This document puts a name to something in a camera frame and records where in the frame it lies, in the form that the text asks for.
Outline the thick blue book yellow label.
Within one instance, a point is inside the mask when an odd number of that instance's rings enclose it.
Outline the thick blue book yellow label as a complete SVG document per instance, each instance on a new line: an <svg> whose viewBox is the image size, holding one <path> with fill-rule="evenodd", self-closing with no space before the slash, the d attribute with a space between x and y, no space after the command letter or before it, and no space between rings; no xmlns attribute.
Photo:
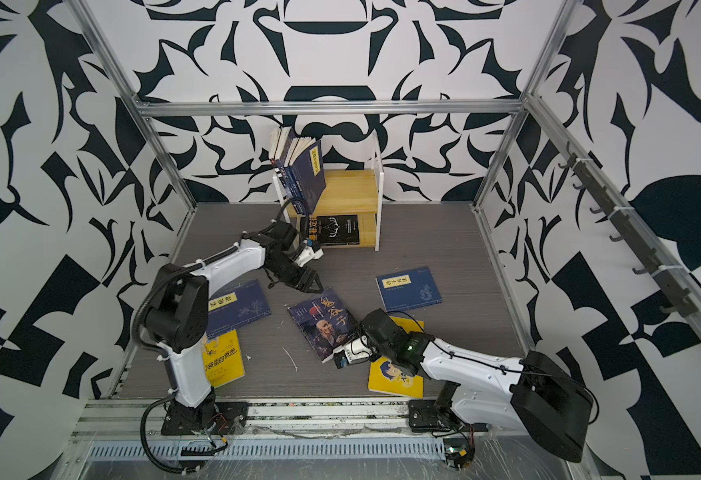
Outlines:
<svg viewBox="0 0 701 480"><path fill-rule="evenodd" d="M312 199L312 174L310 173L310 148L314 146L314 138L302 137L296 138L294 146L292 146L292 155L290 155L290 163L288 166L292 168L292 173L296 176L296 182L302 194L304 207L302 211L306 215L312 214L314 211L314 200Z"/></svg>

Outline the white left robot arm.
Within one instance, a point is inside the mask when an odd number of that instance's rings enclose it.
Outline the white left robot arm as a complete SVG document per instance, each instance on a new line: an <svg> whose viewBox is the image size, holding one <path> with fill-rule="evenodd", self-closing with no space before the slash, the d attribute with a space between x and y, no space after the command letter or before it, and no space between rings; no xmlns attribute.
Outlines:
<svg viewBox="0 0 701 480"><path fill-rule="evenodd" d="M198 410L212 400L212 384L204 373L202 337L208 328L210 295L256 270L266 270L275 284L304 293L324 291L308 266L322 258L322 248L302 239L292 224L274 220L254 233L242 233L232 246L184 266L160 268L152 290L142 301L130 327L132 341L158 354L170 378L170 400Z"/></svg>

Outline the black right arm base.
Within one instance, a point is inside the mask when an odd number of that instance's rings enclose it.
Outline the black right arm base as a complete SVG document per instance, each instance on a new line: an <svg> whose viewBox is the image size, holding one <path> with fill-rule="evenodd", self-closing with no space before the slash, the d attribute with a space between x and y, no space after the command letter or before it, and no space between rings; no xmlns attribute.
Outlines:
<svg viewBox="0 0 701 480"><path fill-rule="evenodd" d="M471 393L462 386L446 382L435 399L407 402L407 425L414 433L467 432L467 425L453 411L458 395Z"/></svg>

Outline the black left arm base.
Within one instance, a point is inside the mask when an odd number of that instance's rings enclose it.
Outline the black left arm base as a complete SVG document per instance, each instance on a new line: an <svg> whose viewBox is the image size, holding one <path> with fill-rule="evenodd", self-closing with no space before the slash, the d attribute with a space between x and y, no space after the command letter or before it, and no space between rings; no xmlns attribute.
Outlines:
<svg viewBox="0 0 701 480"><path fill-rule="evenodd" d="M172 400L166 408L160 433L163 436L228 435L238 427L246 426L248 408L250 404L243 401L212 402L206 399L200 406L190 408Z"/></svg>

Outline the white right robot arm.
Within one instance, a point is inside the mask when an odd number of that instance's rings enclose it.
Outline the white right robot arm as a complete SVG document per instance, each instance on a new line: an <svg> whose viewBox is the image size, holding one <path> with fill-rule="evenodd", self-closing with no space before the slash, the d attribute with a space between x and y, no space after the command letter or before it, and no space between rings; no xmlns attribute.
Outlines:
<svg viewBox="0 0 701 480"><path fill-rule="evenodd" d="M582 460L590 418L599 412L594 394L541 352L501 358L463 349L421 329L407 332L381 309L336 355L349 364L384 357L408 376L439 381L436 409L444 422L524 431L571 463Z"/></svg>

